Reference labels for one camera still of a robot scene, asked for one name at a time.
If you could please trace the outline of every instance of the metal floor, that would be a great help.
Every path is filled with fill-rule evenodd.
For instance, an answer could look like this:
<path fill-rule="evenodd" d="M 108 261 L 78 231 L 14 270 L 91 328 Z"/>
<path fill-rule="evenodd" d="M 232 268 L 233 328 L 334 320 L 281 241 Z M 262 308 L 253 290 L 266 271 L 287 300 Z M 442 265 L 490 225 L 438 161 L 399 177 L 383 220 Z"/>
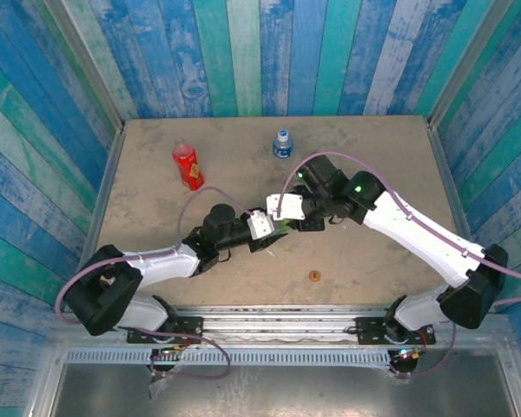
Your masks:
<path fill-rule="evenodd" d="M 420 369 L 443 352 L 423 356 Z M 215 373 L 213 367 L 195 372 Z M 172 378 L 155 401 L 143 365 L 66 364 L 55 416 L 388 417 L 516 415 L 499 361 L 456 350 L 436 373 L 401 381 L 356 367 L 234 367 L 219 381 Z"/>

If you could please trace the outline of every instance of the water bottle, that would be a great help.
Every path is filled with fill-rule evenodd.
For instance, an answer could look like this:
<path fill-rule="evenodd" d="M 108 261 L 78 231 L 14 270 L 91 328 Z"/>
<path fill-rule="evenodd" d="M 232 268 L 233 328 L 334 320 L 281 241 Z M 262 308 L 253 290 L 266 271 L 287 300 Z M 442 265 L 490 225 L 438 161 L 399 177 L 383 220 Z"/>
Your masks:
<path fill-rule="evenodd" d="M 293 140 L 287 133 L 287 130 L 282 129 L 278 132 L 278 136 L 274 139 L 272 151 L 280 159 L 287 159 L 291 156 L 293 151 Z"/>

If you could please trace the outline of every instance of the bottle label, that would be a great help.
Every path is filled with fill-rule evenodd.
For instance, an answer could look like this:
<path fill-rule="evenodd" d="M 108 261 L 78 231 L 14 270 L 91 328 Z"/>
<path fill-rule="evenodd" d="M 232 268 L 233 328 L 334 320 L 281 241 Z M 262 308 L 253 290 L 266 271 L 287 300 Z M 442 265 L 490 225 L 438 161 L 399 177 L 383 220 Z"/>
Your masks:
<path fill-rule="evenodd" d="M 274 154 L 276 156 L 278 156 L 281 159 L 289 158 L 292 154 L 292 149 L 293 149 L 293 145 L 290 146 L 289 148 L 284 148 L 284 149 L 278 148 L 275 145 L 272 145 L 272 151 L 274 152 Z"/>

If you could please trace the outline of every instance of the vent grille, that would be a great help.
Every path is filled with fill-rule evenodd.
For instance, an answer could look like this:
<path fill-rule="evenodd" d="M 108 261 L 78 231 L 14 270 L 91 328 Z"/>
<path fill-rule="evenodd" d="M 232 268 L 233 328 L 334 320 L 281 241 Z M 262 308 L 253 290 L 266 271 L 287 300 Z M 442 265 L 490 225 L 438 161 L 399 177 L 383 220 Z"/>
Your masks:
<path fill-rule="evenodd" d="M 152 350 L 78 348 L 69 351 L 66 363 L 148 364 Z M 385 349 L 228 349 L 233 365 L 239 366 L 328 366 L 386 367 L 390 356 Z M 158 364 L 176 363 L 178 354 L 166 354 Z M 188 350 L 182 360 L 189 365 L 223 365 L 224 356 L 212 349 Z"/>

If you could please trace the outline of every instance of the cable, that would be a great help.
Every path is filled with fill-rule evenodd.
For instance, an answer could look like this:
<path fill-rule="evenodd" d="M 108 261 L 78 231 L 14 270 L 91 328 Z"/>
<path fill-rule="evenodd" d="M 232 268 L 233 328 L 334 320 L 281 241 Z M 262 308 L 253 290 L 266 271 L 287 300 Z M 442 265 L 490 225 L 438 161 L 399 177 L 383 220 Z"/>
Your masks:
<path fill-rule="evenodd" d="M 492 304 L 492 306 L 496 307 L 496 306 L 501 306 L 503 304 L 512 304 L 512 303 L 515 303 L 515 302 L 521 302 L 521 297 L 513 297 L 513 298 L 506 298 L 504 300 L 498 300 L 498 301 L 495 301 Z"/>
<path fill-rule="evenodd" d="M 445 361 L 448 359 L 450 354 L 452 354 L 453 345 L 455 344 L 456 335 L 458 332 L 458 327 L 455 325 L 454 322 L 452 322 L 452 340 L 450 341 L 450 346 L 448 347 L 448 350 L 445 351 L 444 356 L 442 356 L 442 359 L 440 359 L 438 362 L 436 362 L 435 365 L 432 367 L 429 367 L 428 369 L 425 369 L 424 371 L 420 372 L 410 372 L 410 373 L 402 373 L 398 371 L 395 367 L 393 367 L 392 364 L 390 364 L 390 370 L 396 374 L 396 376 L 401 378 L 409 378 L 411 376 L 422 376 L 431 374 L 432 372 L 438 371 L 445 363 Z"/>
<path fill-rule="evenodd" d="M 422 222 L 416 215 L 414 215 L 411 211 L 409 211 L 409 209 L 406 206 L 404 206 L 404 204 L 399 199 L 397 193 L 393 190 L 392 186 L 384 178 L 384 176 L 382 176 L 376 169 L 371 167 L 366 162 L 361 161 L 356 156 L 348 155 L 348 154 L 345 154 L 343 152 L 334 152 L 334 151 L 331 151 L 331 150 L 324 151 L 324 152 L 316 152 L 314 154 L 311 154 L 307 158 L 303 159 L 297 165 L 295 165 L 295 167 L 293 167 L 292 172 L 289 174 L 289 177 L 284 182 L 284 186 L 283 186 L 282 191 L 280 193 L 280 200 L 278 201 L 278 207 L 276 209 L 276 215 L 278 217 L 280 217 L 281 204 L 282 204 L 282 202 L 284 200 L 284 194 L 286 193 L 287 188 L 289 187 L 289 184 L 292 181 L 293 176 L 295 175 L 295 173 L 297 173 L 297 171 L 299 171 L 299 169 L 305 163 L 307 163 L 310 160 L 316 158 L 317 156 L 324 156 L 324 155 L 341 156 L 341 157 L 344 157 L 346 159 L 349 159 L 351 161 L 354 161 L 354 162 L 358 163 L 360 166 L 362 166 L 363 168 L 368 170 L 371 174 L 376 176 L 376 178 L 378 178 L 378 180 L 382 183 L 382 185 L 384 186 L 386 191 L 390 194 L 390 197 L 393 199 L 393 201 L 397 204 L 399 209 L 406 215 L 406 217 L 408 219 L 410 219 L 413 222 L 415 222 L 417 225 L 419 225 L 421 228 L 426 230 L 428 233 L 430 233 L 434 237 L 437 237 L 442 242 L 447 243 L 452 248 L 456 249 L 462 256 L 467 256 L 467 257 L 473 259 L 474 261 L 478 261 L 478 262 L 482 263 L 483 265 L 485 265 L 485 266 L 487 266 L 489 268 L 495 269 L 498 272 L 502 272 L 502 273 L 504 273 L 506 275 L 510 275 L 510 276 L 513 276 L 513 277 L 518 278 L 519 280 L 521 280 L 521 273 L 519 273 L 517 271 L 513 271 L 513 270 L 508 269 L 508 268 L 504 268 L 504 267 L 502 267 L 502 266 L 500 266 L 500 265 L 498 265 L 498 264 L 496 264 L 494 262 L 491 262 L 491 261 L 488 261 L 486 259 L 483 259 L 479 255 L 475 255 L 472 252 L 469 252 L 466 248 L 458 245 L 456 242 L 454 242 L 454 241 L 450 240 L 449 238 L 447 238 L 446 236 L 442 235 L 440 232 L 438 232 L 438 230 L 435 230 L 432 227 L 430 227 L 427 224 L 425 224 L 424 222 Z"/>
<path fill-rule="evenodd" d="M 183 222 L 183 215 L 185 214 L 185 211 L 188 209 L 189 204 L 191 204 L 191 202 L 193 202 L 193 200 L 195 198 L 197 198 L 200 194 L 204 193 L 205 191 L 209 191 L 209 190 L 216 191 L 218 194 L 227 198 L 229 201 L 231 201 L 233 204 L 235 204 L 237 207 L 239 207 L 241 210 L 243 210 L 248 215 L 253 215 L 253 212 L 244 208 L 230 194 L 219 189 L 218 187 L 208 186 L 208 187 L 203 187 L 202 189 L 199 189 L 198 191 L 193 193 L 193 195 L 191 195 L 188 198 L 188 200 L 185 202 L 185 204 L 183 204 L 183 207 L 181 208 L 181 212 L 180 212 L 180 215 L 178 216 L 177 226 L 176 226 L 177 234 L 178 234 L 178 237 L 180 238 L 180 241 L 173 248 L 168 248 L 168 249 L 166 249 L 164 251 L 160 251 L 160 252 L 154 252 L 152 254 L 137 254 L 137 255 L 131 255 L 131 256 L 123 256 L 123 257 L 119 257 L 119 258 L 106 259 L 104 261 L 99 261 L 97 263 L 94 263 L 94 264 L 89 265 L 88 267 L 82 269 L 77 274 L 75 274 L 74 277 L 71 278 L 62 287 L 62 289 L 58 293 L 58 296 L 56 297 L 54 309 L 55 309 L 56 316 L 58 317 L 58 319 L 60 319 L 61 321 L 63 321 L 64 323 L 67 323 L 67 324 L 79 324 L 80 323 L 79 320 L 71 320 L 63 315 L 62 301 L 63 301 L 63 297 L 66 295 L 66 293 L 69 291 L 69 289 L 71 287 L 73 287 L 76 282 L 78 282 L 81 278 L 83 278 L 89 272 L 92 272 L 101 267 L 105 267 L 107 265 L 112 265 L 112 264 L 118 263 L 118 262 L 146 261 L 149 258 L 157 258 L 160 256 L 175 255 L 177 253 L 177 250 L 181 247 L 181 244 L 183 241 L 183 235 L 181 234 L 181 223 Z"/>
<path fill-rule="evenodd" d="M 185 372 L 166 372 L 166 374 L 169 374 L 169 375 L 172 375 L 172 376 L 182 376 L 182 377 L 185 377 L 185 378 L 192 378 L 192 379 L 195 379 L 195 380 L 212 381 L 212 380 L 220 380 L 222 378 L 225 378 L 232 371 L 232 361 L 231 361 L 231 359 L 229 357 L 228 352 L 226 352 L 226 350 L 224 350 L 224 348 L 222 346 L 220 346 L 218 343 L 216 343 L 215 341 L 213 341 L 211 339 L 207 339 L 206 337 L 202 337 L 202 336 L 195 335 L 195 334 L 153 332 L 152 330 L 147 330 L 146 328 L 137 328 L 136 330 L 138 330 L 140 332 L 143 332 L 143 333 L 146 333 L 146 334 L 150 334 L 151 336 L 187 337 L 188 339 L 195 339 L 196 341 L 204 341 L 204 342 L 208 343 L 209 345 L 214 346 L 215 348 L 217 348 L 220 351 L 220 353 L 224 356 L 224 359 L 226 360 L 226 363 L 227 363 L 226 369 L 224 369 L 224 372 L 222 372 L 220 374 L 197 375 L 197 374 L 188 374 L 188 373 L 185 373 Z M 152 358 L 150 360 L 150 365 L 148 366 L 148 368 L 150 369 L 150 371 L 153 374 L 160 373 L 160 371 L 157 371 L 155 369 L 155 362 L 158 361 L 162 356 L 164 356 L 164 354 L 158 354 L 157 356 L 155 356 L 154 358 Z"/>

